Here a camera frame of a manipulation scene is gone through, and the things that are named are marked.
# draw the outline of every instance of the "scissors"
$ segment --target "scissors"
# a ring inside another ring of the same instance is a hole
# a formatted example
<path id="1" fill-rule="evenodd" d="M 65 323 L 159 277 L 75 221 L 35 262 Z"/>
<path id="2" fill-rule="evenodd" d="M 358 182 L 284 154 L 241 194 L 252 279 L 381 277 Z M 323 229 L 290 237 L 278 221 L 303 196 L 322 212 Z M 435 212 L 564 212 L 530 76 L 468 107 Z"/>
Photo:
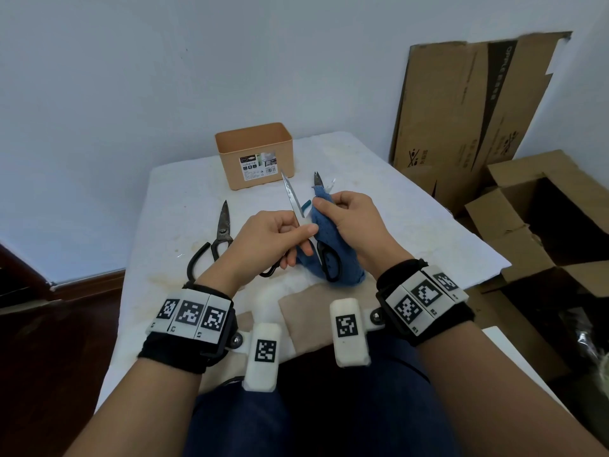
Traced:
<path id="1" fill-rule="evenodd" d="M 228 214 L 228 202 L 226 200 L 224 201 L 222 210 L 220 210 L 216 240 L 211 244 L 211 254 L 214 256 L 214 261 L 217 261 L 218 258 L 220 258 L 220 255 L 218 254 L 218 245 L 225 242 L 228 243 L 229 246 L 232 244 L 232 237 L 230 236 L 230 215 Z M 201 255 L 207 251 L 209 246 L 209 242 L 206 242 L 188 262 L 187 277 L 189 281 L 195 280 L 193 275 L 194 265 Z"/>
<path id="2" fill-rule="evenodd" d="M 311 217 L 307 217 L 303 214 L 303 210 L 300 207 L 300 203 L 296 198 L 296 193 L 294 192 L 290 181 L 288 181 L 283 171 L 281 171 L 281 176 L 283 177 L 283 184 L 285 185 L 285 190 L 287 191 L 287 197 L 288 199 L 290 199 L 290 204 L 292 205 L 292 210 L 294 210 L 294 215 L 296 215 L 296 221 L 298 222 L 298 225 L 302 226 L 305 224 L 311 224 L 313 222 L 311 220 Z M 319 173 L 317 172 L 315 172 L 313 175 L 313 183 L 316 186 L 324 185 L 321 176 L 319 176 Z M 328 280 L 328 282 L 337 282 L 338 279 L 340 279 L 340 275 L 342 273 L 342 265 L 338 253 L 336 253 L 336 251 L 331 246 L 323 242 L 317 241 L 315 237 L 311 237 L 309 238 L 309 240 L 313 245 L 313 253 L 316 254 L 319 263 L 322 265 L 322 271 L 324 271 L 326 279 Z M 334 262 L 336 263 L 337 269 L 335 275 L 330 275 L 328 271 L 329 256 L 331 256 L 334 259 Z"/>

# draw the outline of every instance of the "white tablecloth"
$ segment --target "white tablecloth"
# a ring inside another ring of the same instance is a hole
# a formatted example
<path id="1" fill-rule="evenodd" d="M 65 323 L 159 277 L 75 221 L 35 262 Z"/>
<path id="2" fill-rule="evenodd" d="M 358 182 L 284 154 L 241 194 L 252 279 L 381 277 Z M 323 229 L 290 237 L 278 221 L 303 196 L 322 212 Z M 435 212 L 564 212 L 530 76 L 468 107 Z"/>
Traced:
<path id="1" fill-rule="evenodd" d="M 365 192 L 375 202 L 396 240 L 417 257 L 437 264 L 462 288 L 499 273 L 509 262 L 453 220 L 452 215 L 416 184 L 381 160 L 350 133 L 336 132 L 294 140 L 298 199 L 313 195 L 313 172 L 333 192 Z M 118 338 L 103 381 L 99 407 L 131 367 L 146 338 L 146 327 L 166 294 L 187 280 L 193 253 L 216 238 L 218 216 L 228 200 L 231 235 L 260 210 L 290 209 L 283 182 L 231 191 L 218 156 L 153 169 L 142 208 L 121 298 Z M 195 275 L 213 262 L 199 260 Z M 256 277 L 234 298 L 237 314 L 252 311 L 255 322 L 283 325 L 281 361 L 295 355 L 278 300 L 321 282 L 301 266 L 278 269 L 270 279 Z"/>

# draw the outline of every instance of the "metal screw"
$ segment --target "metal screw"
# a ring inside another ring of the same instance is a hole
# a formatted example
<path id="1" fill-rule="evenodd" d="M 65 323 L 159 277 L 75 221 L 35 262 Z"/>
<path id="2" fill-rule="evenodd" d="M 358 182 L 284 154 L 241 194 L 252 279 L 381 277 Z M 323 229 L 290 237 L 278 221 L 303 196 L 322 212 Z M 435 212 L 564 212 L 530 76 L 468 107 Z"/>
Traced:
<path id="1" fill-rule="evenodd" d="M 376 308 L 370 313 L 370 321 L 372 321 L 374 325 L 382 325 L 385 323 L 383 315 L 381 314 L 381 308 Z"/>
<path id="2" fill-rule="evenodd" d="M 231 348 L 232 350 L 239 348 L 241 345 L 243 344 L 243 336 L 237 332 L 233 338 L 231 338 L 231 341 L 228 343 L 228 347 Z"/>

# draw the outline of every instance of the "dark blue pants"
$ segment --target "dark blue pants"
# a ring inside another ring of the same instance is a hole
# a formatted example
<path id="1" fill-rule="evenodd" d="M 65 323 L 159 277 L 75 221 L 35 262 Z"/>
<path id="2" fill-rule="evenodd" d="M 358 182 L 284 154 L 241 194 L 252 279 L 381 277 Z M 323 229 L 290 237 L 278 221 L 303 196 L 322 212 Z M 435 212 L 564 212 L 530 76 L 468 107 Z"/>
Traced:
<path id="1" fill-rule="evenodd" d="M 239 382 L 200 395 L 184 455 L 461 455 L 416 350 L 367 338 L 369 367 L 338 368 L 330 346 L 280 365 L 272 393 Z"/>

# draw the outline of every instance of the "wooden floor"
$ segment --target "wooden floor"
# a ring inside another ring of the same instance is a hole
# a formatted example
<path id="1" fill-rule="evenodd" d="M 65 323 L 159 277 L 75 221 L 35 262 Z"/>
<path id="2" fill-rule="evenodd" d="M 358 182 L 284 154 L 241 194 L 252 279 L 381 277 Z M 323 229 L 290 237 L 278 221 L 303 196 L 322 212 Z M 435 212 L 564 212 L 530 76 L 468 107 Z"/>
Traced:
<path id="1" fill-rule="evenodd" d="M 92 416 L 121 291 L 0 315 L 0 454 L 60 456 Z"/>

